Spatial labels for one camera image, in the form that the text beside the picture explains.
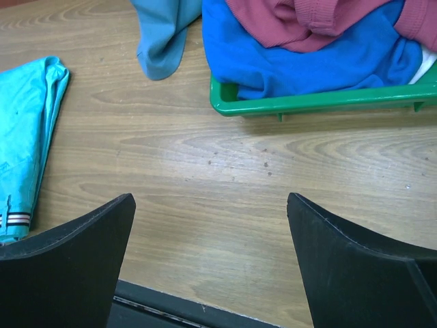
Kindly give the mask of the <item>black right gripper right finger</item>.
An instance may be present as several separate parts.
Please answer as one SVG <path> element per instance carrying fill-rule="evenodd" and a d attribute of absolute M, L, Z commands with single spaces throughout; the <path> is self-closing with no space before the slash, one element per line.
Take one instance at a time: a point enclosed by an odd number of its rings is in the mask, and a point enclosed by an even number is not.
<path fill-rule="evenodd" d="M 435 327 L 436 250 L 389 238 L 298 193 L 287 218 L 314 327 Z"/>

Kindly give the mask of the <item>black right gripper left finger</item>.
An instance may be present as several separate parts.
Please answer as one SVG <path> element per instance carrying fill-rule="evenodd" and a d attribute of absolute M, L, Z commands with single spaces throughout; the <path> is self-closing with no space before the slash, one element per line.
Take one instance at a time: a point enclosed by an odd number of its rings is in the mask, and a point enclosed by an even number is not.
<path fill-rule="evenodd" d="M 123 194 L 1 247 L 2 327 L 106 327 L 136 204 Z"/>

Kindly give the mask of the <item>bright blue ribbed tank top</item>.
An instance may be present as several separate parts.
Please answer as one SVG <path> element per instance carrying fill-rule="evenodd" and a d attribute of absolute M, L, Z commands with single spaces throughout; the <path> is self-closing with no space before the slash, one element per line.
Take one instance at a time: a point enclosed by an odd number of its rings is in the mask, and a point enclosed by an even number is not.
<path fill-rule="evenodd" d="M 258 99 L 404 85 L 423 61 L 421 45 L 394 29 L 403 1 L 384 4 L 312 53 L 267 49 L 244 30 L 224 1 L 204 1 L 202 35 L 212 76 Z"/>

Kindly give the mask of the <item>maroon tank top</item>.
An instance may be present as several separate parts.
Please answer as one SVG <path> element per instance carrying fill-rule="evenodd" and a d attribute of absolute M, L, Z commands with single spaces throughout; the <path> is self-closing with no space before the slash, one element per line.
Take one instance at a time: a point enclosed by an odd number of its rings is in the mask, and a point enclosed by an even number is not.
<path fill-rule="evenodd" d="M 266 48 L 318 51 L 388 1 L 227 1 L 244 29 Z M 395 31 L 436 51 L 436 2 L 401 1 Z"/>

